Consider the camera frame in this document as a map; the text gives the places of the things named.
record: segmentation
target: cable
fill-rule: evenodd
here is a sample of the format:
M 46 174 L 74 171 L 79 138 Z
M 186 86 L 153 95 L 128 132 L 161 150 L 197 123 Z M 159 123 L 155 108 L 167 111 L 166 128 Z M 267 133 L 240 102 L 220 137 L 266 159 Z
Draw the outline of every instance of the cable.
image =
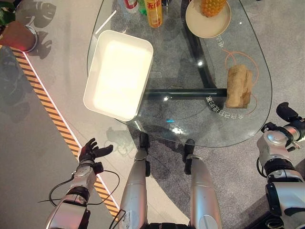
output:
M 116 185 L 116 187 L 114 188 L 114 190 L 113 190 L 104 200 L 102 200 L 100 203 L 89 203 L 88 205 L 100 205 L 100 204 L 102 204 L 103 202 L 105 202 L 105 201 L 114 193 L 114 191 L 118 188 L 118 186 L 119 186 L 119 184 L 120 184 L 120 177 L 119 177 L 119 175 L 118 175 L 117 173 L 112 172 L 112 171 L 109 171 L 109 170 L 104 170 L 104 172 L 108 172 L 108 173 L 113 173 L 113 174 L 115 174 L 115 175 L 118 177 L 118 184 Z M 72 177 L 71 177 L 69 180 L 66 180 L 66 181 L 62 182 L 62 183 L 60 183 L 60 184 L 54 186 L 54 187 L 51 189 L 51 191 L 50 191 L 50 193 L 49 193 L 49 199 L 39 201 L 38 203 L 42 203 L 42 202 L 49 201 L 54 207 L 56 207 L 57 205 L 56 205 L 53 201 L 54 201 L 54 200 L 61 200 L 61 199 L 52 199 L 52 193 L 53 193 L 53 191 L 54 191 L 55 189 L 57 189 L 59 186 L 64 185 L 64 184 L 66 184 L 66 183 L 72 181 L 73 178 L 74 178 L 74 173 L 72 174 Z
M 265 225 L 269 229 L 280 229 L 284 226 L 283 221 L 281 219 L 269 219 L 266 221 Z
M 120 177 L 119 177 L 119 175 L 118 175 L 117 173 L 112 172 L 112 171 L 109 171 L 109 170 L 104 170 L 104 172 L 108 172 L 108 173 L 113 173 L 113 174 L 115 174 L 115 175 L 118 177 L 118 179 L 119 179 L 118 184 L 116 185 L 116 187 L 114 188 L 114 190 L 113 190 L 104 200 L 102 200 L 100 203 L 92 203 L 92 204 L 88 204 L 88 205 L 99 205 L 99 204 L 105 202 L 105 201 L 114 193 L 114 191 L 118 188 L 118 186 L 119 186 L 119 184 L 120 184 Z
M 70 178 L 69 180 L 66 180 L 66 181 L 64 181 L 64 182 L 62 182 L 62 183 L 60 183 L 60 184 L 57 184 L 57 185 L 54 186 L 54 187 L 51 189 L 51 191 L 49 192 L 49 202 L 50 202 L 54 207 L 56 207 L 57 204 L 55 204 L 55 203 L 53 202 L 53 199 L 52 199 L 52 193 L 53 193 L 53 191 L 54 191 L 55 189 L 57 189 L 58 187 L 60 187 L 60 186 L 62 186 L 62 185 L 64 185 L 64 184 L 67 184 L 68 182 L 72 181 L 73 178 L 74 178 L 74 173 L 72 173 L 72 176 L 71 176 L 71 178 Z
M 42 203 L 42 202 L 47 202 L 47 201 L 50 201 L 50 200 L 46 199 L 46 200 L 38 201 L 37 203 Z
M 122 215 L 122 217 L 116 222 L 116 224 L 115 224 L 115 225 L 113 226 L 113 228 L 112 228 L 112 225 L 113 225 L 115 219 L 118 217 L 118 215 L 119 215 L 119 213 L 120 213 L 121 211 L 123 211 L 124 214 Z M 122 218 L 125 216 L 125 214 L 126 214 L 126 211 L 124 211 L 123 209 L 119 210 L 119 212 L 118 212 L 118 213 L 115 215 L 115 217 L 113 218 L 113 220 L 112 220 L 112 222 L 111 222 L 111 224 L 110 224 L 110 226 L 109 226 L 109 229 L 114 229 L 114 228 L 116 227 L 116 225 L 118 225 L 118 223 L 119 223 L 119 222 L 122 220 Z
M 257 158 L 256 160 L 256 169 L 258 171 L 258 173 L 262 176 L 262 177 L 267 177 L 267 175 L 264 174 L 264 167 L 262 166 L 262 170 L 259 169 L 259 165 L 258 165 L 258 162 L 259 162 L 259 157 Z

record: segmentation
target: oval glass table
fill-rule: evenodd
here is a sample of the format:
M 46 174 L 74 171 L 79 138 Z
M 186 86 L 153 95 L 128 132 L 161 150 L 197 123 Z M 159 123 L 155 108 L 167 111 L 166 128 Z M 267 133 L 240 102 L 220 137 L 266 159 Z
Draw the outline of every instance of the oval glass table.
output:
M 98 36 L 105 30 L 148 40 L 154 49 L 148 83 L 130 127 L 179 143 L 191 138 L 197 146 L 223 147 L 254 136 L 271 106 L 270 73 L 242 2 L 228 0 L 231 21 L 214 38 L 202 39 L 188 29 L 188 0 L 163 7 L 163 24 L 151 28 L 145 15 L 129 13 L 122 0 L 103 0 L 88 51 L 90 69 Z M 247 108 L 224 105 L 228 69 L 244 64 L 252 71 Z

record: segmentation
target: hazard tape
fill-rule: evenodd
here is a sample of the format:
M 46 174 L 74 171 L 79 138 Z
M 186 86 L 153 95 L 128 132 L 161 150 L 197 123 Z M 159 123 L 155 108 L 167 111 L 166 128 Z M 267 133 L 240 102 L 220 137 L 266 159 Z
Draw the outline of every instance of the hazard tape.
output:
M 24 75 L 27 77 L 28 81 L 30 82 L 34 92 L 40 99 L 42 105 L 49 114 L 51 120 L 54 122 L 57 130 L 61 134 L 63 140 L 66 142 L 66 144 L 70 148 L 75 158 L 77 158 L 78 151 L 80 150 L 79 145 L 77 144 L 69 128 L 66 126 L 65 122 L 63 121 L 58 111 L 56 110 L 53 101 L 51 100 L 51 98 L 49 98 L 49 95 L 45 92 L 40 81 L 37 79 L 34 71 L 31 68 L 31 65 L 28 63 L 27 59 L 23 55 L 23 52 L 14 48 L 11 48 L 11 50 L 14 53 L 16 60 L 19 63 L 21 69 L 23 70 Z M 109 195 L 107 188 L 102 184 L 102 182 L 98 178 L 94 183 L 94 188 L 102 200 L 105 200 L 105 198 Z M 119 212 L 119 210 L 116 207 L 114 201 L 111 198 L 108 198 L 107 200 L 104 201 L 104 204 L 106 208 L 109 210 L 110 214 L 115 217 Z

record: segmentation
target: beige plate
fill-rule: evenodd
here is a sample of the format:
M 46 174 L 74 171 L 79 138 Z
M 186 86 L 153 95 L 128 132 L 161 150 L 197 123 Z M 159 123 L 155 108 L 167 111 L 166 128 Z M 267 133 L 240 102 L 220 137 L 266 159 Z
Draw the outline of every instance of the beige plate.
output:
M 192 0 L 186 9 L 185 17 L 193 34 L 201 38 L 212 38 L 223 33 L 230 24 L 231 9 L 226 2 L 219 14 L 208 18 L 201 13 L 201 0 Z

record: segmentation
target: green bottle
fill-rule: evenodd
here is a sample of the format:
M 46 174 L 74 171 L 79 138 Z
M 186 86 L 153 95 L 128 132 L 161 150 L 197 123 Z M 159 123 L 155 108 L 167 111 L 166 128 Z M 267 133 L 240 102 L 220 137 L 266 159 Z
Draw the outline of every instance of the green bottle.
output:
M 138 3 L 139 3 L 139 12 L 140 12 L 141 14 L 146 15 L 146 8 L 145 8 L 145 2 L 144 2 L 144 0 L 138 0 Z

